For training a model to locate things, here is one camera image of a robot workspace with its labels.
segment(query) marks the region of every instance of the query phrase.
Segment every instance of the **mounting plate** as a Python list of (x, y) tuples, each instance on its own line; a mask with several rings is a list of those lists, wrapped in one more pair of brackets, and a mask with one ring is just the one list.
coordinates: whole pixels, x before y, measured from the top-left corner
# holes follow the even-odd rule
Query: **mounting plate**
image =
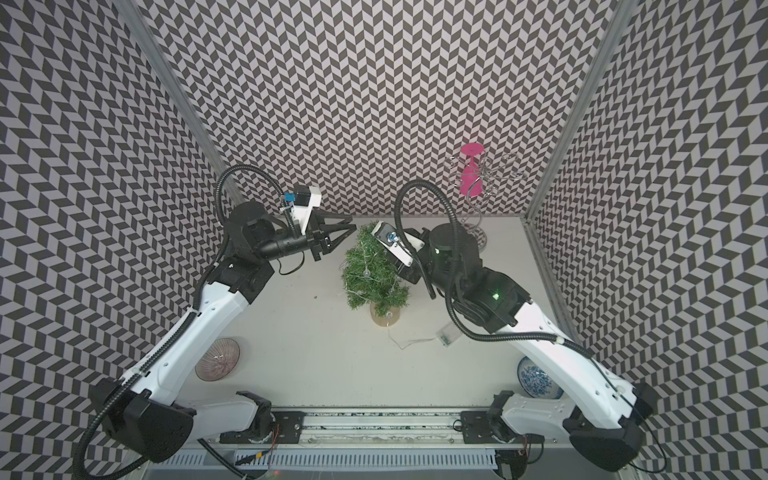
[(488, 424), (488, 415), (484, 411), (465, 410), (464, 412), (461, 412), (460, 418), (462, 420), (462, 437), (464, 437), (464, 443), (467, 445), (478, 443), (510, 445), (512, 443), (523, 443), (525, 441), (523, 435), (518, 435), (509, 443), (500, 442), (493, 435), (491, 426)]
[[(277, 425), (280, 426), (277, 443), (287, 445), (299, 443), (304, 425), (304, 412), (272, 412), (272, 415), (274, 415)], [(226, 432), (219, 437), (219, 443), (225, 445), (269, 445), (271, 442), (271, 436), (265, 442), (251, 442), (241, 432)]]

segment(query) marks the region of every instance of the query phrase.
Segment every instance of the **artificial pine tree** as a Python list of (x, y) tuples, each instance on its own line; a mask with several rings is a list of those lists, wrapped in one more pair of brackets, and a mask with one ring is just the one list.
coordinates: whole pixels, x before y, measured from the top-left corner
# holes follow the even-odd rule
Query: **artificial pine tree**
[(375, 226), (372, 222), (358, 229), (357, 243), (346, 251), (341, 278), (353, 310), (373, 303), (376, 315), (384, 317), (390, 308), (407, 306), (409, 292), (387, 260), (386, 249), (371, 235)]

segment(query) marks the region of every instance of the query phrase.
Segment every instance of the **black and white zigzag wallpaper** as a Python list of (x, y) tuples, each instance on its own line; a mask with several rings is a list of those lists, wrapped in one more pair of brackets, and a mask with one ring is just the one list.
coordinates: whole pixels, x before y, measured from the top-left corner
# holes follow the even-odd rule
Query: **black and white zigzag wallpaper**
[[(327, 210), (391, 214), (422, 177), (453, 193), (468, 142), (525, 175), (523, 214), (616, 0), (137, 0), (222, 157), (320, 185)], [(255, 177), (247, 197), (270, 192)], [(441, 211), (412, 195), (407, 213)]]
[(768, 478), (766, 41), (765, 2), (641, 3), (536, 219), (582, 339), (658, 386), (663, 478)]
[[(214, 176), (107, 0), (0, 2), (0, 64), (0, 478), (63, 478), (88, 386), (217, 248)], [(91, 469), (122, 455), (100, 434)]]

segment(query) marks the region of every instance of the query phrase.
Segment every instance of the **wire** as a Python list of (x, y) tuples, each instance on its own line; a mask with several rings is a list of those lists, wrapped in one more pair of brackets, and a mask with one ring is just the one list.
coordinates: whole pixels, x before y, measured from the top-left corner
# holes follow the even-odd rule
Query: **wire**
[(541, 457), (543, 457), (543, 456), (544, 456), (544, 442), (541, 443), (541, 450), (539, 450), (539, 452), (538, 452), (538, 457), (536, 457), (535, 460), (528, 460), (527, 463), (529, 465), (533, 465), (536, 462), (538, 462), (539, 460), (541, 460)]
[(294, 269), (293, 269), (293, 270), (291, 270), (290, 272), (285, 272), (285, 273), (283, 273), (283, 263), (282, 263), (282, 262), (280, 262), (280, 259), (279, 259), (279, 258), (276, 258), (275, 260), (277, 260), (277, 264), (278, 264), (278, 265), (280, 265), (280, 268), (278, 269), (278, 271), (277, 271), (277, 272), (278, 272), (280, 275), (290, 275), (291, 273), (295, 273), (295, 272), (296, 272), (296, 271), (297, 271), (299, 268), (301, 268), (302, 266), (304, 266), (304, 260), (305, 260), (305, 257), (304, 257), (304, 252), (302, 252), (302, 253), (301, 253), (301, 263), (299, 263), (299, 266), (297, 266), (296, 268), (294, 268)]
[[(406, 236), (405, 231), (402, 229), (402, 218), (401, 218), (401, 210), (402, 210), (402, 201), (406, 196), (406, 193), (408, 193), (408, 190), (411, 190), (412, 188), (425, 188), (429, 192), (433, 193), (438, 200), (440, 200), (440, 203), (445, 208), (445, 212), (448, 214), (448, 219), (451, 223), (452, 228), (452, 248), (451, 248), (451, 267), (449, 271), (448, 278), (449, 279), (455, 279), (458, 276), (458, 264), (461, 261), (459, 258), (459, 250), (461, 248), (461, 241), (460, 241), (460, 234), (464, 227), (461, 226), (461, 224), (458, 222), (458, 219), (456, 218), (456, 210), (451, 205), (450, 200), (447, 198), (447, 196), (440, 190), (440, 187), (435, 185), (432, 182), (429, 182), (427, 180), (411, 180), (410, 182), (406, 183), (397, 193), (397, 198), (395, 199), (395, 206), (393, 211), (393, 216), (395, 218), (395, 230), (397, 232), (397, 236), (400, 239), (400, 243), (408, 250), (408, 252), (411, 255), (411, 258), (413, 258), (414, 263), (419, 268), (419, 272), (422, 274), (422, 277), (424, 279), (424, 284), (427, 287), (427, 291), (429, 292), (429, 297), (432, 299), (435, 299), (435, 289), (432, 287), (432, 281), (429, 279), (429, 275), (427, 273), (427, 270), (422, 265), (421, 260), (419, 259), (419, 255), (413, 248), (413, 245), (408, 241), (408, 237)], [(467, 326), (462, 323), (462, 321), (458, 318), (456, 315), (456, 311), (453, 306), (453, 292), (454, 292), (454, 283), (453, 281), (449, 281), (447, 287), (445, 288), (445, 309), (448, 310), (448, 316), (451, 317), (451, 321), (458, 327), (461, 332), (469, 337), (470, 339), (473, 339), (478, 342), (508, 342), (508, 341), (514, 341), (514, 340), (545, 340), (549, 342), (558, 342), (560, 340), (563, 341), (563, 345), (566, 346), (569, 349), (574, 350), (577, 353), (580, 353), (581, 355), (590, 358), (592, 357), (592, 353), (585, 349), (583, 346), (577, 344), (576, 342), (573, 342), (569, 339), (564, 339), (558, 335), (555, 335), (554, 333), (544, 333), (544, 332), (517, 332), (517, 333), (501, 333), (498, 335), (483, 335), (480, 333), (473, 332)]]
[(410, 347), (411, 345), (413, 345), (413, 344), (415, 344), (415, 343), (426, 343), (426, 342), (431, 342), (431, 341), (433, 341), (433, 340), (436, 340), (436, 339), (437, 339), (437, 337), (436, 337), (436, 336), (433, 336), (431, 339), (415, 339), (415, 340), (408, 340), (408, 341), (406, 342), (406, 346), (402, 346), (402, 345), (400, 345), (400, 344), (398, 343), (398, 341), (397, 341), (397, 340), (395, 340), (395, 339), (393, 339), (393, 338), (392, 338), (392, 334), (389, 332), (389, 328), (387, 328), (387, 330), (386, 330), (386, 333), (387, 333), (387, 335), (389, 335), (389, 339), (390, 339), (390, 340), (392, 340), (392, 341), (395, 343), (395, 345), (397, 345), (397, 346), (398, 346), (398, 348), (400, 348), (401, 350), (405, 350), (405, 349), (407, 349), (408, 347)]
[(254, 453), (253, 455), (247, 455), (235, 462), (235, 466), (239, 467), (240, 465), (246, 465), (251, 463), (253, 460), (258, 460), (259, 458), (262, 458), (267, 453), (272, 452), (272, 450), (275, 448), (275, 442), (277, 439), (277, 436), (280, 434), (280, 424), (275, 422), (275, 426), (277, 427), (277, 431), (275, 432), (274, 429), (272, 431), (272, 445), (267, 450), (262, 450), (261, 452)]
[(256, 480), (261, 476), (259, 475), (259, 477), (254, 477), (252, 475), (248, 475), (245, 472), (242, 472), (240, 469), (238, 469), (238, 467), (236, 467), (235, 465), (232, 465), (229, 460), (227, 460), (219, 452), (217, 452), (216, 449), (214, 449), (214, 447), (208, 445), (208, 442), (206, 442), (205, 440), (199, 439), (197, 440), (197, 443), (201, 444), (203, 448), (206, 449), (206, 451), (210, 453), (210, 455), (214, 457), (221, 465), (224, 465), (227, 468), (227, 470), (234, 473), (235, 475), (242, 478), (243, 480)]
[(179, 326), (176, 332), (174, 332), (173, 335), (168, 338), (168, 340), (160, 345), (160, 348), (158, 348), (157, 351), (153, 353), (146, 362), (143, 362), (139, 366), (139, 373), (135, 373), (118, 387), (118, 390), (111, 397), (109, 397), (109, 399), (104, 404), (104, 407), (91, 420), (91, 422), (88, 424), (88, 427), (86, 427), (85, 432), (83, 432), (83, 435), (80, 437), (80, 441), (72, 452), (72, 474), (77, 480), (116, 480), (117, 478), (131, 473), (136, 468), (139, 468), (142, 464), (149, 460), (147, 457), (141, 457), (130, 465), (107, 475), (92, 475), (85, 468), (85, 455), (88, 452), (88, 446), (96, 436), (96, 431), (98, 430), (99, 425), (101, 425), (101, 422), (104, 421), (104, 418), (107, 416), (109, 411), (112, 410), (112, 408), (125, 396), (125, 394), (131, 390), (131, 387), (136, 382), (138, 382), (139, 378), (148, 372), (149, 369), (156, 363), (156, 361), (165, 355), (168, 349), (171, 348), (172, 345), (174, 345), (176, 341), (179, 340), (179, 338), (181, 338), (181, 336), (184, 334), (184, 332), (187, 331), (195, 318), (197, 318), (200, 310), (200, 303), (202, 302), (203, 298), (203, 288), (205, 287), (205, 284), (208, 280), (208, 276), (211, 272), (214, 271), (214, 268), (216, 268), (217, 261), (222, 257), (228, 243), (229, 236), (224, 234), (224, 237), (221, 240), (221, 246), (219, 247), (219, 252), (216, 255), (216, 261), (212, 262), (208, 268), (205, 269), (203, 275), (200, 277), (200, 280), (195, 286), (195, 291), (192, 296), (192, 311), (190, 311), (187, 316), (184, 317), (181, 326)]
[(664, 449), (661, 448), (661, 444), (659, 443), (659, 439), (656, 438), (656, 434), (654, 433), (654, 431), (653, 430), (648, 430), (648, 433), (650, 433), (650, 436), (654, 439), (654, 445), (656, 445), (659, 448), (659, 450), (661, 450), (661, 454), (664, 457), (664, 466), (661, 467), (661, 468), (657, 468), (656, 470), (646, 470), (645, 468), (638, 467), (637, 465), (635, 465), (632, 462), (629, 462), (629, 466), (634, 468), (635, 470), (640, 470), (641, 472), (646, 472), (646, 473), (661, 473), (661, 472), (664, 472), (665, 470), (667, 470), (667, 453), (664, 451)]
[(272, 463), (272, 454), (270, 452), (274, 452), (275, 445), (277, 445), (277, 437), (280, 436), (280, 424), (277, 424), (277, 430), (275, 431), (275, 436), (272, 439), (272, 446), (270, 446), (270, 449), (267, 451), (267, 453), (270, 454), (269, 457), (266, 458), (266, 468), (269, 469), (270, 464)]
[(221, 201), (221, 196), (224, 191), (224, 181), (226, 181), (231, 174), (239, 170), (246, 170), (246, 171), (254, 172), (256, 174), (261, 175), (261, 177), (264, 180), (266, 180), (266, 182), (275, 190), (275, 192), (278, 195), (278, 198), (280, 199), (280, 206), (282, 207), (282, 210), (283, 210), (283, 216), (286, 218), (286, 222), (288, 224), (288, 230), (291, 232), (291, 235), (293, 235), (293, 238), (299, 238), (299, 228), (293, 222), (293, 218), (291, 217), (290, 205), (288, 205), (288, 202), (286, 201), (284, 196), (285, 192), (283, 192), (283, 189), (280, 188), (280, 184), (277, 183), (277, 180), (275, 180), (266, 171), (258, 168), (256, 165), (250, 165), (250, 164), (233, 165), (232, 167), (229, 167), (225, 171), (221, 172), (219, 181), (216, 182), (216, 188), (214, 189), (214, 208), (216, 210), (217, 216), (219, 217), (219, 221), (221, 222), (221, 225), (223, 226), (224, 223), (227, 221), (227, 215), (224, 213), (223, 202)]
[[(608, 376), (605, 375), (605, 372), (603, 372), (603, 369), (600, 368), (600, 365), (594, 359), (590, 359), (590, 361), (592, 361), (592, 363), (594, 364), (594, 367), (598, 369), (598, 372), (600, 372), (600, 374), (603, 376), (603, 379), (605, 379), (605, 382), (614, 390), (614, 392), (616, 392), (621, 397), (622, 400), (624, 400), (627, 403), (627, 405), (629, 405), (629, 408), (631, 408), (633, 412), (637, 413), (637, 417), (642, 419), (643, 416), (640, 414), (640, 412), (638, 412), (638, 410), (634, 408), (634, 405), (632, 405), (630, 401), (627, 400), (626, 397), (624, 397), (624, 395), (621, 394), (621, 392), (619, 392), (619, 389), (617, 389), (616, 386), (613, 384), (613, 382), (608, 378)], [(641, 425), (645, 425), (645, 419), (643, 419), (643, 421), (641, 422)], [(638, 467), (632, 462), (629, 463), (629, 466), (636, 470), (640, 470), (641, 472), (646, 472), (646, 473), (664, 472), (665, 470), (667, 470), (667, 460), (669, 459), (667, 457), (667, 453), (664, 451), (664, 449), (661, 448), (661, 443), (659, 442), (659, 439), (656, 437), (656, 433), (654, 433), (654, 431), (650, 429), (647, 429), (646, 431), (650, 433), (651, 438), (654, 440), (654, 445), (656, 445), (661, 451), (661, 456), (664, 458), (664, 466), (662, 466), (657, 470), (646, 470), (645, 468)]]

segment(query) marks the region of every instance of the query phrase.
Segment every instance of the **tree pot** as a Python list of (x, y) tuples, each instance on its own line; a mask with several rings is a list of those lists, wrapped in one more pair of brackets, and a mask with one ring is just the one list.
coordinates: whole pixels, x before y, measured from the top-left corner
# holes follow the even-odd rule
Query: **tree pot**
[(384, 316), (378, 316), (376, 315), (375, 303), (370, 303), (369, 305), (371, 310), (371, 318), (373, 319), (373, 322), (378, 326), (390, 326), (400, 319), (400, 308), (398, 307), (390, 308)]

